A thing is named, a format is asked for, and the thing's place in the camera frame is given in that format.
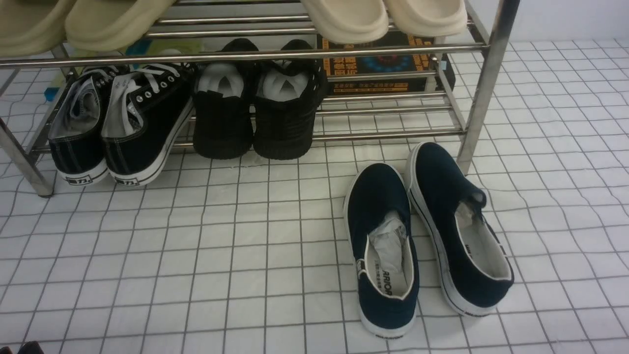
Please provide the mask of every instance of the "dark blue canvas shoe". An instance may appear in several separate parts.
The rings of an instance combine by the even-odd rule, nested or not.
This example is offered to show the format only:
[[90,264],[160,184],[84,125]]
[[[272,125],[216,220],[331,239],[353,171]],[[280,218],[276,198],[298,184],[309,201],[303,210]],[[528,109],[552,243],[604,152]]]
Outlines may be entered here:
[[485,193],[433,142],[417,145],[404,184],[432,236],[446,301],[466,316],[486,316],[513,284],[513,271],[482,216]]
[[345,197],[345,227],[358,273],[360,320],[371,333],[399,338],[415,321],[420,276],[402,177],[377,163]]

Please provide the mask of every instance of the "black canvas sneaker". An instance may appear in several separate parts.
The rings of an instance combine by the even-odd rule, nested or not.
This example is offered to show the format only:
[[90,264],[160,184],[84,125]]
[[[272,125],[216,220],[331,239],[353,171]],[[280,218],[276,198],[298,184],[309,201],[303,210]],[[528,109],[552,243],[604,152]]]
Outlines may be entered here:
[[126,66],[87,68],[71,85],[48,133],[52,159],[68,184],[86,186],[107,176],[101,128],[111,84],[127,73]]
[[432,236],[447,302],[462,315],[488,315],[512,286],[513,271],[482,216],[485,193],[433,142],[413,149],[404,184]]
[[116,182],[140,186],[159,175],[192,112],[193,80],[190,64],[149,64],[116,78],[101,132]]
[[[312,49],[291,40],[282,50]],[[315,113],[326,94],[323,62],[312,59],[265,62],[258,82],[253,148],[263,157],[290,160],[305,154],[313,140]]]
[[[8,346],[0,349],[0,354],[12,354]],[[44,354],[39,343],[36,341],[26,342],[18,351],[18,354]]]
[[[254,52],[248,39],[228,43],[222,52]],[[255,62],[215,62],[201,68],[194,106],[194,150],[210,159],[233,159],[253,144],[249,108],[255,94]]]
[[398,338],[415,322],[420,276],[404,183],[390,165],[368,166],[343,206],[358,273],[360,320],[371,333]]

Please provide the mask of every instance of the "box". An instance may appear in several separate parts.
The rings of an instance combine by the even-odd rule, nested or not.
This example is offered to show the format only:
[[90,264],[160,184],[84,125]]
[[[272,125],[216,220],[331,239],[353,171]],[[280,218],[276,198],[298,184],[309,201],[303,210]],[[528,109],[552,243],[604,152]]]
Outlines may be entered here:
[[[370,43],[363,44],[336,44],[317,35],[318,49],[359,49],[369,47],[393,47],[393,46],[424,46],[431,45],[433,38],[421,38],[407,35],[400,31],[389,31],[384,37]],[[428,55],[395,55],[378,57],[344,57],[325,58],[323,67],[328,77],[338,77],[356,74],[376,74],[386,72],[409,72],[428,70]],[[443,55],[442,69],[451,88],[454,88],[454,70],[450,65],[450,59]],[[425,77],[411,79],[379,79],[371,81],[339,81],[330,83],[328,94],[366,94],[366,93],[408,93],[424,91],[426,88]],[[441,80],[437,78],[437,89],[443,89]]]

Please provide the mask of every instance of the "slipper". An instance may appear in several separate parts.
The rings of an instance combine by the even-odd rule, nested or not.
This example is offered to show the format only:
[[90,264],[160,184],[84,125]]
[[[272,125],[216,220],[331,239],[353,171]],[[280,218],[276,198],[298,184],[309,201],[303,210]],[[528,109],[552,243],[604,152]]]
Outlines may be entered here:
[[0,0],[0,57],[46,52],[64,39],[75,0]]
[[175,0],[77,0],[65,20],[68,42],[104,52],[142,37]]
[[420,37],[455,35],[467,26],[464,0],[385,0],[397,28]]
[[339,44],[367,43],[389,30],[382,0],[301,0],[319,33]]

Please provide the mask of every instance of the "white tile floor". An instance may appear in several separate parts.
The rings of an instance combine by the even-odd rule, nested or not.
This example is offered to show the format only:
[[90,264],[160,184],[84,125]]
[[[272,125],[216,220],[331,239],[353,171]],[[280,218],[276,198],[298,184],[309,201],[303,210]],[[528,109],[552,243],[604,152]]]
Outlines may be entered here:
[[[49,200],[0,151],[0,344],[38,340],[46,354],[626,353],[628,48],[509,48],[469,175],[488,192],[485,215],[516,273],[495,314],[461,318],[444,303],[416,218],[419,321],[395,341],[359,321],[345,189],[373,161],[403,166],[416,140],[318,145],[286,163],[178,154],[146,188],[77,191],[57,180]],[[480,57],[452,59],[468,111]],[[0,100],[22,141],[46,110],[51,75],[22,72]],[[445,122],[337,117],[318,130]],[[49,157],[39,165],[55,177]]]

